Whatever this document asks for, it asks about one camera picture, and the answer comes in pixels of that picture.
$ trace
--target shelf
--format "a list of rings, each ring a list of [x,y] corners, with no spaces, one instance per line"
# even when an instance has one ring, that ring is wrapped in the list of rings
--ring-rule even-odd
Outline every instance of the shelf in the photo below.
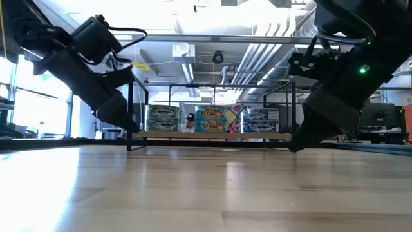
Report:
[[[139,132],[134,133],[134,137],[148,137],[148,138],[174,138],[174,139],[291,139],[291,134],[279,133],[181,133],[181,132]]]
[[[0,103],[0,110],[14,110],[14,105]]]

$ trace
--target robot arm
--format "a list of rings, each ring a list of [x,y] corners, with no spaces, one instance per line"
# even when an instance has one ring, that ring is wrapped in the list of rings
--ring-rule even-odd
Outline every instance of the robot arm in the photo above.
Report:
[[[33,61],[35,75],[48,70],[90,106],[101,121],[139,131],[126,111],[125,98],[116,90],[135,80],[131,66],[101,74],[86,65],[99,64],[109,52],[115,56],[124,49],[108,30],[109,25],[101,15],[89,18],[68,34],[51,25],[31,0],[4,0],[2,3],[8,40],[42,57]]]
[[[299,151],[359,124],[367,98],[412,55],[412,13],[408,2],[317,0],[318,38],[354,45],[347,53],[305,54],[289,60],[290,75],[317,79],[303,103],[304,121],[292,139]],[[333,34],[342,32],[347,37]]]

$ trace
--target yellow tape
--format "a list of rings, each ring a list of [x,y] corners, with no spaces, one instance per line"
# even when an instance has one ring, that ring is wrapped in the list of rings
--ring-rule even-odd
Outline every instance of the yellow tape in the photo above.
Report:
[[[139,64],[137,61],[133,61],[131,63],[131,65],[133,65],[134,67],[140,69],[140,70],[145,70],[145,71],[149,71],[150,70],[150,66],[146,65],[146,64]]]

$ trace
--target wooden floor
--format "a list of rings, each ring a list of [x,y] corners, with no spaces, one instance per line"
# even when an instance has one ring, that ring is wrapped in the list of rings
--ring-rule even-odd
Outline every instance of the wooden floor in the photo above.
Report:
[[[412,231],[412,157],[83,146],[0,154],[0,231]]]

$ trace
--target red object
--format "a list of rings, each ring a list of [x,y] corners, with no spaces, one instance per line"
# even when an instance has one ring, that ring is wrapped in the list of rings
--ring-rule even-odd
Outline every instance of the red object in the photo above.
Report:
[[[409,141],[412,142],[412,104],[409,106],[404,106],[405,110],[405,122],[406,122],[406,132],[409,133]]]

